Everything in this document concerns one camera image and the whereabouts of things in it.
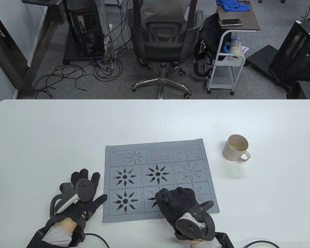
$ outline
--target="black glove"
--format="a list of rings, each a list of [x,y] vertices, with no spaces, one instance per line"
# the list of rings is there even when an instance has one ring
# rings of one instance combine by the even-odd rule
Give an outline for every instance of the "black glove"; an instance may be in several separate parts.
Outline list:
[[[175,229],[175,236],[180,240],[190,239],[177,230],[175,223],[181,218],[187,209],[198,204],[192,189],[178,187],[175,190],[161,189],[155,195],[155,199],[162,214],[169,224]]]
[[[73,185],[76,185],[76,183],[81,178],[88,178],[88,170],[82,169],[80,172],[75,171],[71,175],[71,183]],[[93,173],[91,182],[94,184],[95,189],[97,188],[99,184],[100,174],[98,172]],[[63,191],[64,183],[60,185],[61,192]],[[92,215],[96,212],[98,207],[102,205],[106,200],[108,196],[102,195],[98,198],[96,198],[95,201],[91,199],[87,202],[78,201],[77,203],[71,204],[67,209],[65,209],[62,213],[57,214],[56,216],[63,215],[65,217],[70,217],[74,222],[76,222],[79,226],[81,226],[82,229],[85,228],[85,221],[88,221]]]

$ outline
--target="gray paper sheet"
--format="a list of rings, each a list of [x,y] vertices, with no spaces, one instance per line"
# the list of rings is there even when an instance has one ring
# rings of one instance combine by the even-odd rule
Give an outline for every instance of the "gray paper sheet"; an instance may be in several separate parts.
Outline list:
[[[198,203],[214,201],[203,140],[106,146],[102,222],[164,218],[155,201],[162,188],[191,188]]]

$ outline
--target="black backpack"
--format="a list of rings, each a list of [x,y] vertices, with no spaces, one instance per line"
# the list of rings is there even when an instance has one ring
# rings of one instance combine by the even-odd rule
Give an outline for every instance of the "black backpack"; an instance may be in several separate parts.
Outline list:
[[[197,40],[194,51],[194,59],[193,59],[194,73],[199,78],[207,77],[207,81],[211,77],[211,72],[213,68],[211,67],[210,64],[210,68],[204,74],[202,74],[199,72],[198,61],[206,57],[209,57],[211,63],[212,60],[216,58],[220,38],[222,34],[225,32],[221,29],[218,21],[219,21],[218,13],[215,13],[206,18],[206,20],[204,20],[203,27],[199,32],[199,38]],[[224,46],[226,42],[230,42],[230,40],[231,40],[231,33],[228,33],[224,37],[222,46]]]

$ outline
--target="black petal shape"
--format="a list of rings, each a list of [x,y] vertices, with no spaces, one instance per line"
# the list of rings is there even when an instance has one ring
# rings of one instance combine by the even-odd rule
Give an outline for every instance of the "black petal shape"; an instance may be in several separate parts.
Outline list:
[[[120,210],[123,207],[123,204],[119,205],[116,211]]]

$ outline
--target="gray carpet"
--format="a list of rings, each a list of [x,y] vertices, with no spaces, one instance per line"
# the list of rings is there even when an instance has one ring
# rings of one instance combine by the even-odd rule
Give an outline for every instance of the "gray carpet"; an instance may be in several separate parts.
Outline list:
[[[259,4],[257,0],[251,0],[254,11],[261,26],[261,31],[256,33],[241,33],[242,44],[250,47],[246,57],[255,53],[266,45],[272,45],[280,48],[286,35],[291,29],[295,20],[301,19],[305,15],[305,8],[309,0],[287,0],[281,4],[279,0],[264,0]],[[125,12],[126,0],[123,1],[123,10]],[[199,0],[197,9],[203,10],[204,15],[209,16],[216,11],[215,0]],[[116,27],[121,22],[121,16],[117,7],[107,7],[108,18],[110,23]],[[62,64],[65,41],[68,31],[68,25],[59,25],[51,41],[46,55],[38,70],[35,82],[42,76],[52,73],[58,65]],[[113,38],[120,33],[120,28],[113,32]],[[127,28],[124,31],[124,38],[127,41]],[[121,38],[115,41],[115,47],[123,44]],[[155,99],[158,96],[158,85],[143,87],[136,92],[130,90],[131,84],[143,79],[155,77],[154,73],[149,72],[146,68],[139,66],[133,51],[125,57],[120,58],[123,65],[121,76],[111,82],[99,82],[92,75],[84,76],[77,80],[77,86],[87,91],[75,88],[75,80],[64,79],[55,84],[56,89],[50,89],[55,99]],[[202,85],[204,79],[194,76],[191,59],[188,59],[183,68],[187,72],[184,77],[175,74],[173,79],[189,85],[193,91],[192,99],[284,99],[285,91],[274,85],[269,79],[254,71],[250,66],[242,70],[238,85],[235,89],[235,95],[231,96],[229,90],[213,90],[211,94],[203,91]],[[88,73],[92,72],[92,67],[86,67]],[[48,83],[58,80],[57,77],[51,77]],[[44,80],[38,83],[43,86]],[[183,92],[165,88],[165,99],[182,99]],[[48,99],[48,95],[40,93],[38,99]]]

